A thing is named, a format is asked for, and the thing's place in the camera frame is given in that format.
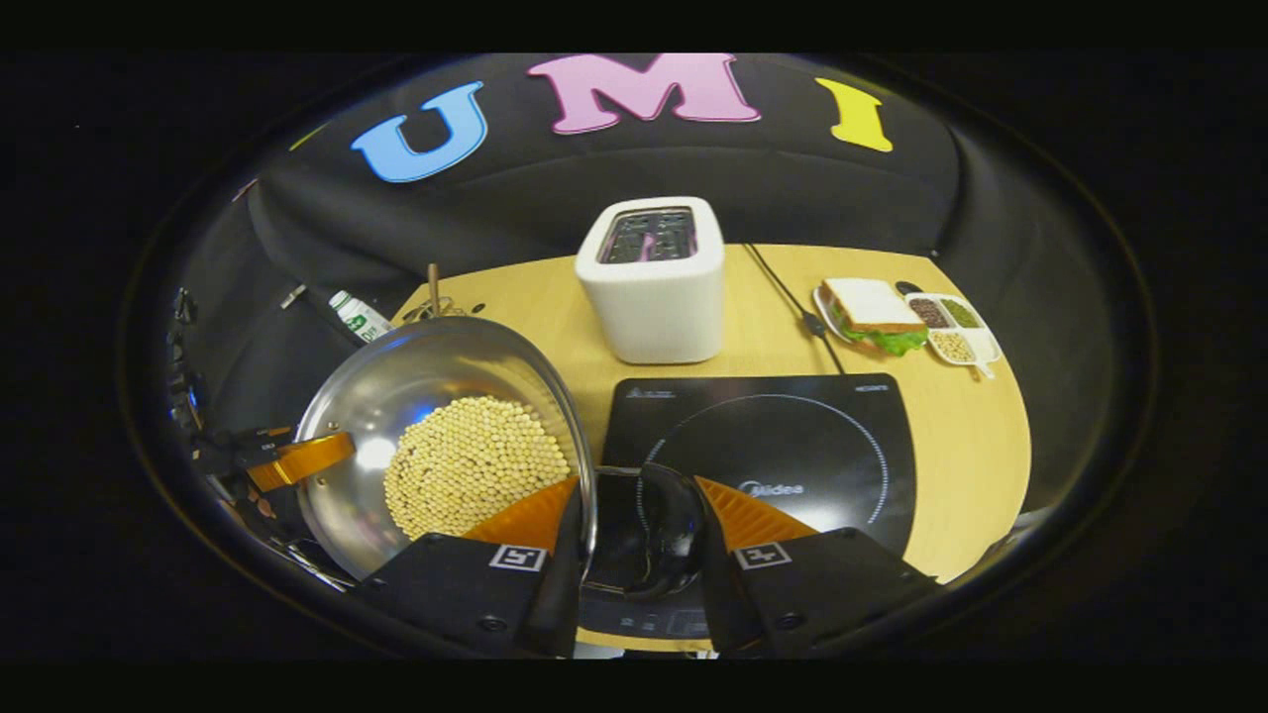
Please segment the cooktop burner ring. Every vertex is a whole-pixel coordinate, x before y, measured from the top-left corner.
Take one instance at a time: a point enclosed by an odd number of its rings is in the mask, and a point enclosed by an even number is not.
[[[813,403],[815,406],[820,406],[823,409],[827,409],[828,411],[832,411],[833,414],[836,414],[837,416],[841,416],[842,419],[844,419],[846,421],[848,421],[851,425],[853,425],[856,429],[858,429],[858,433],[861,433],[864,435],[864,438],[867,439],[867,443],[871,445],[872,452],[876,454],[876,461],[880,462],[880,478],[881,478],[880,496],[876,500],[876,507],[872,509],[871,516],[867,518],[867,524],[869,525],[872,524],[872,523],[875,523],[876,518],[880,516],[880,511],[885,506],[885,499],[889,495],[889,464],[885,461],[885,452],[881,450],[880,444],[876,443],[876,438],[872,436],[871,431],[869,431],[853,416],[851,416],[850,414],[846,414],[844,411],[842,411],[842,410],[839,410],[839,409],[837,409],[834,406],[831,406],[828,403],[824,403],[822,401],[818,401],[818,400],[814,400],[814,398],[809,398],[809,397],[805,397],[805,396],[795,396],[795,395],[791,395],[791,393],[752,393],[752,395],[748,395],[748,396],[737,396],[734,398],[728,398],[727,401],[719,401],[718,403],[711,403],[709,406],[705,406],[704,409],[701,409],[701,410],[696,411],[695,414],[687,416],[682,421],[678,421],[677,425],[675,425],[672,429],[670,429],[670,433],[666,434],[663,438],[661,438],[661,440],[658,440],[656,443],[656,445],[652,448],[652,452],[648,453],[645,462],[647,463],[654,463],[656,462],[656,455],[661,452],[661,448],[666,444],[666,442],[668,442],[671,438],[673,438],[673,434],[678,433],[680,429],[682,429],[685,425],[687,425],[689,422],[691,422],[697,416],[700,416],[702,414],[706,414],[709,411],[713,411],[715,409],[720,409],[723,406],[727,406],[728,403],[734,403],[737,401],[748,401],[748,400],[753,400],[753,398],[789,398],[789,400],[794,400],[794,401],[804,401],[806,403]]]

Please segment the midea logo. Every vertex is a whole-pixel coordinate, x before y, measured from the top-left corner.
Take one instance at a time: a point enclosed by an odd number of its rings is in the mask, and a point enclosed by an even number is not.
[[[757,481],[744,481],[739,483],[739,490],[744,495],[753,497],[770,497],[772,495],[801,495],[805,488],[799,485],[762,485]]]

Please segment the letter u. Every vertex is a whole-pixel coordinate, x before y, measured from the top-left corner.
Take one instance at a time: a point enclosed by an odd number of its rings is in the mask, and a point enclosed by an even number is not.
[[[360,151],[380,179],[391,183],[410,183],[453,166],[479,148],[488,134],[484,114],[476,103],[476,90],[484,86],[473,81],[436,96],[422,105],[422,110],[435,109],[449,127],[449,141],[431,151],[418,152],[410,148],[401,124],[404,114],[393,117],[353,142],[353,150]]]

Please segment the bottle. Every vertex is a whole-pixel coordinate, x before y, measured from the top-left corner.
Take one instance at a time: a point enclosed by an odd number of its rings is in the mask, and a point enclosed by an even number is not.
[[[347,329],[353,330],[353,334],[366,343],[374,341],[394,329],[392,322],[374,311],[374,307],[360,299],[354,299],[351,294],[342,289],[336,292],[335,297],[330,298],[330,306],[339,315],[339,318],[347,325]]]

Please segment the wooden stick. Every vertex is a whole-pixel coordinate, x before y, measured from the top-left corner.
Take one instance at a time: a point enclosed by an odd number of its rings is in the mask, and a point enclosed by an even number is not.
[[[440,268],[431,263],[427,265],[427,284],[431,285],[431,316],[440,316]]]

